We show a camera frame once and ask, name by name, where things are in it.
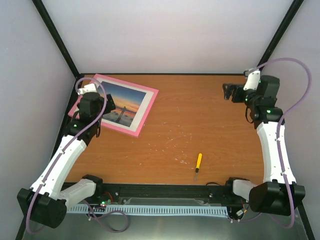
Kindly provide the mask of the pink picture frame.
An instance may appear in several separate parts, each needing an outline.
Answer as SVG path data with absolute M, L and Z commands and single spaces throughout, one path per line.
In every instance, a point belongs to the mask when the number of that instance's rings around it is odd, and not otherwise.
M 78 90 L 79 88 L 83 88 L 85 85 L 95 84 L 97 87 L 97 92 L 103 97 L 104 94 L 106 94 L 106 92 L 105 92 L 105 89 L 102 85 L 102 82 L 115 83 L 120 86 L 124 86 L 127 88 L 131 88 L 131 89 L 146 93 L 130 127 L 126 127 L 126 126 L 123 126 L 123 125 L 120 125 L 120 124 L 117 124 L 114 122 L 106 121 L 103 119 L 103 116 L 102 116 L 102 120 L 101 120 L 101 125 L 103 127 L 106 127 L 106 128 L 109 128 L 109 129 L 112 129 L 112 130 L 115 130 L 115 131 L 118 131 L 121 133 L 125 133 L 128 135 L 134 136 L 134 137 L 139 136 L 140 131 L 145 123 L 145 120 L 147 119 L 147 116 L 151 110 L 151 107 L 152 107 L 159 91 L 157 89 L 154 89 L 151 87 L 139 85 L 136 83 L 131 83 L 128 81 L 116 79 L 116 78 L 101 75 L 101 74 L 95 74 L 92 78 L 84 77 L 82 82 L 79 82 L 76 84 L 75 91 Z M 82 97 L 83 97 L 83 95 L 78 95 L 76 102 L 74 103 L 74 105 L 71 107 L 71 109 L 68 112 L 68 115 L 70 117 L 76 111 L 79 110 L 79 108 L 77 107 L 77 104 L 80 102 Z

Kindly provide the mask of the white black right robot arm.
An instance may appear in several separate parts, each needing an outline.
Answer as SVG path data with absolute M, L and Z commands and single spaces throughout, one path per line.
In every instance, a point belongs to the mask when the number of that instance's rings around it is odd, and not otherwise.
M 285 144 L 283 111 L 276 107 L 280 80 L 252 73 L 244 84 L 224 83 L 224 99 L 244 103 L 245 117 L 254 125 L 260 140 L 264 174 L 256 185 L 244 178 L 231 177 L 227 184 L 233 194 L 248 201 L 254 212 L 289 216 L 306 195 L 294 177 Z

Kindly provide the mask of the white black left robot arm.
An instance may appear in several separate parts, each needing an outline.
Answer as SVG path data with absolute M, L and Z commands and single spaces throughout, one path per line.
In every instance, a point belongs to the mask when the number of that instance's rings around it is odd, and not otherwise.
M 96 202 L 104 195 L 103 180 L 90 174 L 62 189 L 78 157 L 93 137 L 99 137 L 100 113 L 110 113 L 116 105 L 111 94 L 102 97 L 97 92 L 88 92 L 82 95 L 77 107 L 75 115 L 79 118 L 73 117 L 67 124 L 58 150 L 46 169 L 29 189 L 21 188 L 17 194 L 21 211 L 28 220 L 53 229 L 76 204 L 87 198 Z

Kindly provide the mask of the yellow handled screwdriver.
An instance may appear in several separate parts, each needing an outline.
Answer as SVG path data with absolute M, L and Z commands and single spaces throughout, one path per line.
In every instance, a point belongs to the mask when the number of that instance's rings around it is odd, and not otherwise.
M 196 161 L 196 166 L 195 166 L 194 182 L 197 181 L 197 176 L 198 176 L 198 173 L 199 173 L 199 170 L 200 170 L 202 157 L 203 157 L 202 153 L 199 153 L 198 156 L 197 156 L 197 161 Z

